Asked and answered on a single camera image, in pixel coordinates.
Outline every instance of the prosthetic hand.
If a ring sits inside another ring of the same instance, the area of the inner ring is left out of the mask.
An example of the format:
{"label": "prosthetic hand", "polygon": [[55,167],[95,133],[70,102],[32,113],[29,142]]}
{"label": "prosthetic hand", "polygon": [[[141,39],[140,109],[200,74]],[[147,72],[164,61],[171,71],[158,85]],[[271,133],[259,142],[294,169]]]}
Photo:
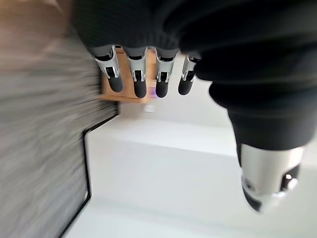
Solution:
{"label": "prosthetic hand", "polygon": [[[213,82],[209,94],[233,125],[243,193],[260,212],[296,186],[316,127],[316,12],[311,0],[76,0],[73,18],[96,59],[109,45],[156,47],[159,97],[178,49],[200,55],[186,59],[179,92],[189,92],[193,75]],[[144,88],[143,51],[125,52]]]}

